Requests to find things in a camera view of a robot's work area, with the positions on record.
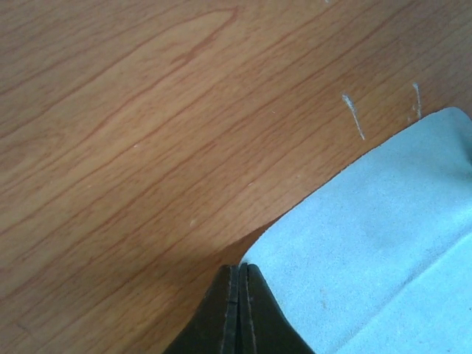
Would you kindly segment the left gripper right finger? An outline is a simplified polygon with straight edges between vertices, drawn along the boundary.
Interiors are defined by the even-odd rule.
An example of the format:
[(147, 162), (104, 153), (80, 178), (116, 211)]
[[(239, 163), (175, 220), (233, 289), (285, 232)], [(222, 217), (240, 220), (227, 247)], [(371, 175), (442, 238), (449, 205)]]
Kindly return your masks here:
[(238, 300), (237, 353), (313, 352), (285, 318), (255, 264), (240, 266)]

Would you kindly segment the light blue cleaning cloth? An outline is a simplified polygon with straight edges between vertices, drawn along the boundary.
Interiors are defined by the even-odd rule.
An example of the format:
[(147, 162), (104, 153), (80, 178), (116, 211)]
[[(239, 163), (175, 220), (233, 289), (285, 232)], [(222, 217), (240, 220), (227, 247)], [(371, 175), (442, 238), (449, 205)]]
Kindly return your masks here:
[(471, 119), (430, 114), (246, 252), (316, 353), (471, 351)]

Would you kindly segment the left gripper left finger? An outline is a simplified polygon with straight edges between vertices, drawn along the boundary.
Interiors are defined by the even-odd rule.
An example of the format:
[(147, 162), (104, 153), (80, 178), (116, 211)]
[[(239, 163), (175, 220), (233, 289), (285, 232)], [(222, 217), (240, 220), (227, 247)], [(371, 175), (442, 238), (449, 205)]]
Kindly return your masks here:
[(239, 268), (219, 268), (194, 315), (166, 348), (166, 353), (235, 353)]

